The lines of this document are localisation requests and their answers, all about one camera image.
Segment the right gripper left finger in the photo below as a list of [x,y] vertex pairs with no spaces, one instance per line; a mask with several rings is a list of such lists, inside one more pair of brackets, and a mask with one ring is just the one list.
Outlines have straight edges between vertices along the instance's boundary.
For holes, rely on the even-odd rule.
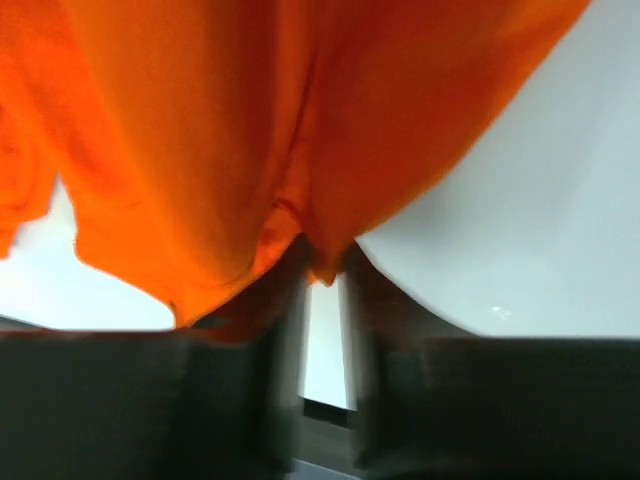
[[291,471],[302,410],[308,256],[298,236],[262,278],[197,322],[195,472]]

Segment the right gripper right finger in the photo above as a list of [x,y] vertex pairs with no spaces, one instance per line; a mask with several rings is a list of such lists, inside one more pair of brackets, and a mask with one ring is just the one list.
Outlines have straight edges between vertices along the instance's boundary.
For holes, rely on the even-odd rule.
[[343,258],[340,301],[349,344],[349,417],[354,460],[362,470],[445,470],[430,452],[423,427],[428,340],[470,338],[472,332],[420,305],[378,270],[357,244]]

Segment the orange t shirt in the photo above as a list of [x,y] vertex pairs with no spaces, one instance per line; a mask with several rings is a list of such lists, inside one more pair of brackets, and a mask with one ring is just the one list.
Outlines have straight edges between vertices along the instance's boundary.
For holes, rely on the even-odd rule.
[[86,264],[189,326],[441,181],[584,1],[5,1],[1,253],[66,186]]

